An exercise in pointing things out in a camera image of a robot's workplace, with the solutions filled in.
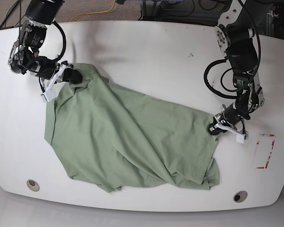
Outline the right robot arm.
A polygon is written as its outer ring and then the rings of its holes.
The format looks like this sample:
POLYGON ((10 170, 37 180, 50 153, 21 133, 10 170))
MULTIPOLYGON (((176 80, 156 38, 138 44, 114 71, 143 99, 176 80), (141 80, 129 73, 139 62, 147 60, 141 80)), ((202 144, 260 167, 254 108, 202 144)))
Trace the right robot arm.
POLYGON ((8 65, 17 74, 26 74, 38 77, 40 88, 46 91, 44 81, 53 81, 54 84, 67 82, 79 84, 83 76, 67 61, 59 63, 66 51, 66 35, 61 26, 55 21, 55 16, 63 0, 32 0, 28 5, 22 27, 19 29, 17 41, 14 42, 8 65), (62 35, 62 51, 54 59, 39 55, 46 33, 47 25, 54 25, 62 35))

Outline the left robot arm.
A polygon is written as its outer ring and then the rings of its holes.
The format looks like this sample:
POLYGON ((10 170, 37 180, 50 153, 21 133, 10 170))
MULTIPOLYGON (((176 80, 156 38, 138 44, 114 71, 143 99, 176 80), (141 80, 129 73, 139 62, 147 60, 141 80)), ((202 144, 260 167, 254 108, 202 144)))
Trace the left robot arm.
POLYGON ((223 7, 215 34, 219 48, 224 56, 210 63, 204 71, 207 88, 224 99, 234 102, 222 106, 220 113, 213 117, 208 131, 211 135, 232 132, 245 140, 245 128, 238 131, 236 125, 250 119, 250 114, 262 107, 265 99, 260 85, 258 69, 261 61, 261 44, 257 26, 273 3, 269 0, 230 0, 223 7), (208 73, 216 65, 227 63, 232 71, 233 89, 225 88, 223 94, 213 88, 208 81, 208 73))

